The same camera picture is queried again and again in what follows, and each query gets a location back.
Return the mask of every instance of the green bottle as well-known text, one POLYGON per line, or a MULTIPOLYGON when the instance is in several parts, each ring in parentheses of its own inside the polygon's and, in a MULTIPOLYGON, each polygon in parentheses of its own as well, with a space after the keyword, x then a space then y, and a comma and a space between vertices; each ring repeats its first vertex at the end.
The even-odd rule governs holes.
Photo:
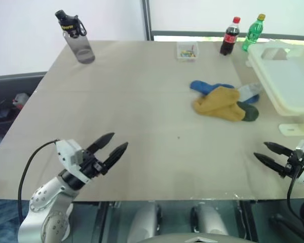
POLYGON ((245 41, 242 45, 244 51, 248 51, 248 47, 251 44, 255 44, 262 33, 263 30, 263 21, 265 14, 259 14, 257 21, 255 21, 249 28, 249 32, 245 38, 245 41))

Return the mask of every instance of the cable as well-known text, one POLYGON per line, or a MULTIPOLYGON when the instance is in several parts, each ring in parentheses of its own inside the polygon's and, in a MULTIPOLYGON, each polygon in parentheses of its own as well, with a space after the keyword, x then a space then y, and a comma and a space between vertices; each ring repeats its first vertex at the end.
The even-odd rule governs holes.
POLYGON ((38 149, 35 150, 34 153, 32 153, 32 155, 29 157, 28 162, 25 166, 24 172, 22 173, 21 179, 20 179, 20 183, 19 183, 19 187, 18 187, 18 217, 19 217, 19 223, 21 224, 23 221, 23 216, 22 216, 22 205, 21 205, 21 190, 22 190, 22 185, 24 183, 25 180, 25 176, 27 173, 27 170, 29 168, 29 165, 32 161, 32 159, 35 157, 35 155, 38 153, 38 151, 40 151, 42 148, 46 147, 47 145, 51 144, 51 143, 56 143, 57 141, 59 141, 59 139, 47 142, 45 144, 43 144, 41 147, 39 147, 38 149))
POLYGON ((290 205, 290 195, 292 193, 292 190, 293 190, 293 186, 294 186, 294 183, 297 179, 297 176, 299 174, 301 170, 301 166, 297 166, 296 167, 296 170, 295 170, 295 173, 292 177, 292 181, 290 182, 290 185, 289 185, 289 188, 288 188, 288 192, 287 192, 287 206, 288 206, 288 209, 290 210, 290 212, 296 217, 298 218, 300 221, 302 221, 304 223, 304 219, 302 219, 301 217, 299 217, 295 212, 294 210, 292 209, 291 205, 290 205))

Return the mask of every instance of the beige table surface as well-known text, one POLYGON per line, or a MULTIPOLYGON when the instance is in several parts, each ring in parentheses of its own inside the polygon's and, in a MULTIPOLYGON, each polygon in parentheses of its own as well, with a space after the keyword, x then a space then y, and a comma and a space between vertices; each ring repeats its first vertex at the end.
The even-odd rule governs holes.
MULTIPOLYGON (((92 42, 96 60, 79 64, 64 48, 0 145, 0 198, 16 199, 19 180, 31 153, 43 143, 75 139, 83 148, 115 132, 101 160, 129 142, 121 160, 106 176, 86 185, 77 200, 277 199, 285 198, 289 178, 281 179, 253 152, 283 165, 286 158, 262 143, 294 148, 302 137, 284 137, 278 116, 265 93, 255 104, 252 123, 200 116, 192 109, 199 96, 189 89, 199 79, 239 87, 258 82, 245 66, 247 53, 237 44, 230 56, 220 43, 199 43, 194 63, 175 58, 176 43, 92 42)), ((29 199, 62 165, 54 145, 33 160, 22 198, 29 199)), ((292 197, 304 197, 304 185, 292 197)))

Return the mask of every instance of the red bottle label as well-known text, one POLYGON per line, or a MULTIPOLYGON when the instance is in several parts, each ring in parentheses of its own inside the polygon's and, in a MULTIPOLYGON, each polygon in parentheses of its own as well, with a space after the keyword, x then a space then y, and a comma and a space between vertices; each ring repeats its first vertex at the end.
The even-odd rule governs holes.
POLYGON ((235 43, 235 41, 237 40, 238 36, 235 35, 229 35, 229 34, 225 34, 224 35, 224 41, 227 43, 235 43))

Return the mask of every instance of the white wall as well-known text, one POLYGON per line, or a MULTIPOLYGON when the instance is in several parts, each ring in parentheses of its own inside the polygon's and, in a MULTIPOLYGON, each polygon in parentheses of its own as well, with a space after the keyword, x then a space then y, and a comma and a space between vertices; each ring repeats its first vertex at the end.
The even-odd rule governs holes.
POLYGON ((55 12, 79 15, 89 40, 144 40, 141 0, 0 0, 0 75, 47 71, 64 45, 55 12))
POLYGON ((304 0, 150 0, 152 30, 224 32, 234 16, 247 32, 259 13, 264 33, 304 35, 304 0))

